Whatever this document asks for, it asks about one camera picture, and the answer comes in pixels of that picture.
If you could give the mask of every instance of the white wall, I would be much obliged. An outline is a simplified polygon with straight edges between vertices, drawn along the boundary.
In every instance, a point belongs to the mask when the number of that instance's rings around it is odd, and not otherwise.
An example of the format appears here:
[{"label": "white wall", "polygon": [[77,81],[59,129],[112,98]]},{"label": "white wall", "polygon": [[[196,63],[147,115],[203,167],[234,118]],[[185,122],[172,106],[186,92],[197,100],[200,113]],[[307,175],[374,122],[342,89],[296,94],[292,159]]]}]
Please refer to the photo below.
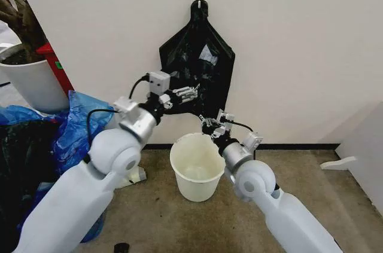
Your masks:
[{"label": "white wall", "polygon": [[[236,53],[226,109],[267,143],[340,142],[383,98],[382,1],[209,0],[210,22]],[[190,5],[29,2],[74,87],[109,102],[160,68],[158,48]],[[151,142],[199,130],[196,117],[165,120]]]}]

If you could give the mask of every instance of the gray carpet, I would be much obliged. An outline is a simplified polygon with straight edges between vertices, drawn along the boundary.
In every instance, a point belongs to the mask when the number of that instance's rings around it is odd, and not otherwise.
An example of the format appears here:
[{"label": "gray carpet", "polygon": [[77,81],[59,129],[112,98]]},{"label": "gray carpet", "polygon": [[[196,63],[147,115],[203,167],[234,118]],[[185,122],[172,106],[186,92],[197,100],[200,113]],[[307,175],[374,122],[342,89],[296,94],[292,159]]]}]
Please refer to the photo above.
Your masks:
[{"label": "gray carpet", "polygon": [[[297,196],[344,252],[383,252],[383,220],[348,172],[322,171],[332,151],[259,151],[284,191]],[[136,252],[283,252],[263,214],[240,202],[222,177],[213,197],[186,200],[177,189],[169,151],[142,153],[148,180],[117,190],[101,235],[76,252],[113,252],[119,242]]]}]

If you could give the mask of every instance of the black baseboard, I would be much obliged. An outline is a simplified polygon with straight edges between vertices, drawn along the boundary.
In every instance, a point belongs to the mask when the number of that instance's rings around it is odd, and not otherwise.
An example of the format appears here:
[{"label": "black baseboard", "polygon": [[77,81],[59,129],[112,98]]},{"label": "black baseboard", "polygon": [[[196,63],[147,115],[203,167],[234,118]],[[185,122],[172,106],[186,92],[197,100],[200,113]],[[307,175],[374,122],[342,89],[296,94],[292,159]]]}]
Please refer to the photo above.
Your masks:
[{"label": "black baseboard", "polygon": [[[147,144],[145,150],[170,150],[173,144]],[[260,144],[257,150],[335,150],[339,144]]]},{"label": "black baseboard", "polygon": [[9,81],[9,82],[7,82],[7,83],[0,84],[0,87],[7,86],[7,85],[9,85],[10,83],[11,83],[11,82]]}]

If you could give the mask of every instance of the black cable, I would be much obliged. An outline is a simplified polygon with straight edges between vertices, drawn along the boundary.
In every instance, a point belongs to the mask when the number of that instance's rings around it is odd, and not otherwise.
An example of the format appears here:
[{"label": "black cable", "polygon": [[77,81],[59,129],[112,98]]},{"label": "black cable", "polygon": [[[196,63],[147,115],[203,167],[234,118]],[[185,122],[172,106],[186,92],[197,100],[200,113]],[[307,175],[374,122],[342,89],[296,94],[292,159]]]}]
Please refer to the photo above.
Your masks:
[{"label": "black cable", "polygon": [[236,123],[235,121],[231,121],[231,120],[227,120],[225,119],[224,121],[225,123],[231,123],[231,124],[235,124],[236,126],[242,126],[242,127],[246,127],[248,130],[250,130],[251,132],[253,131],[252,128],[250,126],[247,126],[246,124],[243,124],[243,123]]},{"label": "black cable", "polygon": [[136,82],[134,83],[134,85],[133,85],[133,87],[132,87],[132,89],[131,89],[131,91],[130,91],[129,99],[132,98],[132,96],[133,96],[133,92],[134,92],[134,90],[136,89],[136,86],[137,86],[141,81],[148,81],[148,80],[149,80],[149,76],[148,76],[148,74],[143,75],[141,78],[139,78],[139,80],[136,81]]},{"label": "black cable", "polygon": [[101,108],[101,109],[93,109],[91,110],[89,113],[88,113],[88,116],[86,117],[86,130],[88,132],[88,143],[89,143],[89,148],[90,146],[92,145],[92,134],[90,132],[90,116],[92,115],[92,113],[94,112],[98,112],[98,111],[104,111],[104,112],[118,112],[118,111],[115,111],[114,109],[107,109],[107,108]]}]

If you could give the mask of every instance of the white bucket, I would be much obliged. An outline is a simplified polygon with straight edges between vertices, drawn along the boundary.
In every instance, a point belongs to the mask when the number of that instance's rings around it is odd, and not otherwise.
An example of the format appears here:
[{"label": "white bucket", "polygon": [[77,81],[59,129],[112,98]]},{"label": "white bucket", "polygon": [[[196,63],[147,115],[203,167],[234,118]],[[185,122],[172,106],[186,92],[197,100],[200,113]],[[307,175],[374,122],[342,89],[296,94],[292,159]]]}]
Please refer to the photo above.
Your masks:
[{"label": "white bucket", "polygon": [[209,199],[224,172],[225,161],[208,135],[191,133],[179,138],[170,151],[178,189],[190,201]]},{"label": "white bucket", "polygon": [[25,65],[0,63],[0,70],[34,109],[55,114],[69,108],[68,97],[46,60]]}]

